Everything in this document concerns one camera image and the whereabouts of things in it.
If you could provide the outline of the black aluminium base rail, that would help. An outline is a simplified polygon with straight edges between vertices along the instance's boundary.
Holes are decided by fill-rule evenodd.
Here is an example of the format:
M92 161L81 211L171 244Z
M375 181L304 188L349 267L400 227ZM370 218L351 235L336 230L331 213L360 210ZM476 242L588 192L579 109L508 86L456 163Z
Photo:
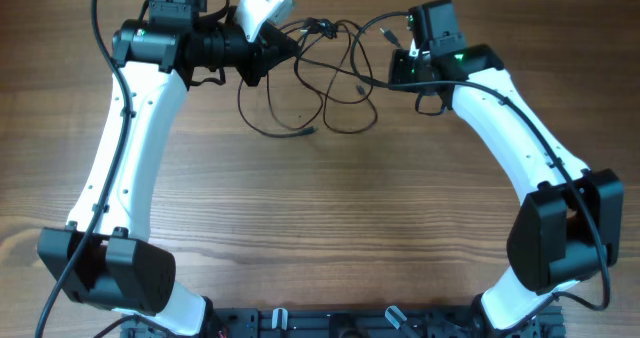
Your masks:
M219 309L212 337L487 337L468 306L403 310L395 318L382 310L273 311Z

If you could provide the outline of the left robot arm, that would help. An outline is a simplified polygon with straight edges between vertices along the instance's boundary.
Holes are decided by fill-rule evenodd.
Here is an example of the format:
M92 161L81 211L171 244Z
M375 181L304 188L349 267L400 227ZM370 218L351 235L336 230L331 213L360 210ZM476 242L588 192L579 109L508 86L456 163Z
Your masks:
M292 7L240 0L209 13L207 0L146 0L102 48L113 88L98 151L65 226L43 229L37 247L55 294L171 337L226 335L211 301L176 281L174 256L149 243L152 193L194 70L220 85L232 67L257 85L296 53L278 27Z

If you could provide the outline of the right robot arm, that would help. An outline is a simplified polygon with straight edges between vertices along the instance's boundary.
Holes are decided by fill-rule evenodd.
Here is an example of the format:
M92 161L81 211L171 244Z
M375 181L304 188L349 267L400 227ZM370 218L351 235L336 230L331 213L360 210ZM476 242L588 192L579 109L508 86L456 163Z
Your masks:
M470 46L451 0L409 9L413 34L395 51L392 89L437 95L482 139L505 171L520 209L506 243L509 266L474 303L476 336L548 336L542 313L594 275L611 299L609 269L619 255L624 186L567 150L521 97L503 61L486 44Z

